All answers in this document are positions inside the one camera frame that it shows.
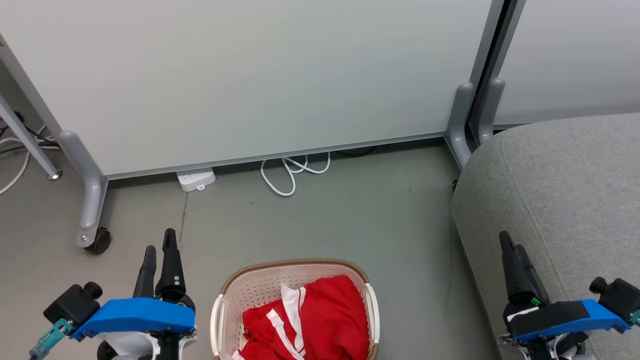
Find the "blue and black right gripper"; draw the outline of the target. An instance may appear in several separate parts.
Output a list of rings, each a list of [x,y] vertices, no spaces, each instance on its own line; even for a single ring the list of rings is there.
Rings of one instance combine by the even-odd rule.
[[[499,242],[509,302],[520,303],[527,295],[528,278],[537,300],[550,303],[547,290],[526,249],[521,244],[516,245],[508,231],[500,231]],[[558,301],[523,310],[508,316],[507,323],[509,341],[523,347],[528,360],[558,360],[560,352],[557,343],[570,334],[599,330],[624,333],[632,328],[621,316],[590,298]]]

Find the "blue and white left gripper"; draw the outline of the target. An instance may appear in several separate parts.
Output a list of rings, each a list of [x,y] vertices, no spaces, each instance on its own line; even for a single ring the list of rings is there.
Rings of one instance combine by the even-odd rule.
[[[155,294],[157,251],[155,246],[149,245],[132,298],[107,301],[70,338],[99,337],[115,352],[115,360],[182,360],[185,348],[194,344],[198,337],[195,311],[167,302],[180,301],[186,294],[178,238],[173,228],[165,230],[162,251]]]

